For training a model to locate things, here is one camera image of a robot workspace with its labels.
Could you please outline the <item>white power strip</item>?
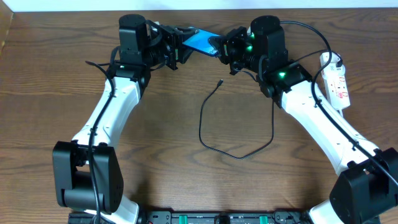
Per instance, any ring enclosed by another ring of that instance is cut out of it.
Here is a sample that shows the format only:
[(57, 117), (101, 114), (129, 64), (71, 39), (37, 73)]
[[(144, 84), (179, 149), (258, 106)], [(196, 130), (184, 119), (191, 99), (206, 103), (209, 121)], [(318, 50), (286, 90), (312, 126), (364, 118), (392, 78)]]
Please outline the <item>white power strip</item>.
[[(332, 53), (330, 63), (339, 63), (340, 65), (343, 64), (341, 57), (336, 54)], [(346, 84), (346, 77), (335, 77), (331, 79), (324, 79), (324, 85), (326, 89), (326, 97), (332, 107), (342, 112), (343, 109), (350, 106), (348, 88)]]

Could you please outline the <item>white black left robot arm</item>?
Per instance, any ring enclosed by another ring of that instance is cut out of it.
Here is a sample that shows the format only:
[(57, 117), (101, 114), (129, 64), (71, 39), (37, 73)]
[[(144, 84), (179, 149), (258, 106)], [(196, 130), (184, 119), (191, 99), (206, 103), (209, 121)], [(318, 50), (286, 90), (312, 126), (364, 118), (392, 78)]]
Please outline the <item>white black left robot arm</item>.
[(105, 75), (103, 94), (82, 129), (53, 149), (57, 202), (93, 214), (88, 223), (137, 223), (139, 206), (123, 194), (115, 150), (126, 121), (143, 96), (151, 73), (175, 70), (191, 54), (184, 42), (199, 30), (159, 25), (138, 14), (119, 19), (120, 44), (110, 60), (94, 64)]

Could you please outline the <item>white USB charger adapter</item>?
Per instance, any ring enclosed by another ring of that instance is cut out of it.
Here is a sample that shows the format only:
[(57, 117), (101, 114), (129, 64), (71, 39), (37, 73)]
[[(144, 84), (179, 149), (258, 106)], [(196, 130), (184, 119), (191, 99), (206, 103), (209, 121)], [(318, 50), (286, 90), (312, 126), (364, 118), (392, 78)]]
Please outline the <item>white USB charger adapter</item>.
[(331, 79), (335, 77), (344, 77), (345, 76), (345, 66), (343, 64), (337, 63), (329, 63), (327, 67), (325, 67), (322, 71), (322, 77), (324, 79)]

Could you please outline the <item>blue Galaxy smartphone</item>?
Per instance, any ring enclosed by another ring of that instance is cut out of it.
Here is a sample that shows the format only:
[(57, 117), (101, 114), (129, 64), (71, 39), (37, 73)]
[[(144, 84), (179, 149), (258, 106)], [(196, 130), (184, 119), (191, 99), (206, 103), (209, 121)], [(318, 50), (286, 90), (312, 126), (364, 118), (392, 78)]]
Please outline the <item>blue Galaxy smartphone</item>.
[(219, 35), (206, 30), (196, 29), (195, 34), (185, 40), (183, 45), (199, 53), (215, 57), (218, 54), (218, 51), (210, 44), (211, 37), (219, 37)]

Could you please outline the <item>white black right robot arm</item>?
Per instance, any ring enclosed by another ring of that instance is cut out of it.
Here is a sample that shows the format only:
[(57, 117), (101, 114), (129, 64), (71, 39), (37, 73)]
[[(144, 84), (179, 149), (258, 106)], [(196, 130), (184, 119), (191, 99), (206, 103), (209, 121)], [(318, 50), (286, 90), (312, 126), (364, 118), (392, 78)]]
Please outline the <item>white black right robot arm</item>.
[(282, 26), (276, 16), (261, 16), (209, 43), (232, 74), (255, 72), (263, 94), (295, 118), (330, 160), (338, 178), (329, 198), (308, 211), (310, 222), (379, 223), (397, 206), (397, 151), (379, 149), (332, 107), (316, 76), (288, 58)]

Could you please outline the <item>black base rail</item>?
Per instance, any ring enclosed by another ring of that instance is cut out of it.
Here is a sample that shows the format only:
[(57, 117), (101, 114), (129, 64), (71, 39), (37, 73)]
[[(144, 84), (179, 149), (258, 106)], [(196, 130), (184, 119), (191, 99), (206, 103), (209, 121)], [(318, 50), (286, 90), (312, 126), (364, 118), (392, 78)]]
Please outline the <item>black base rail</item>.
[(175, 213), (170, 211), (140, 212), (130, 221), (136, 224), (311, 224), (308, 214), (278, 211), (273, 213)]

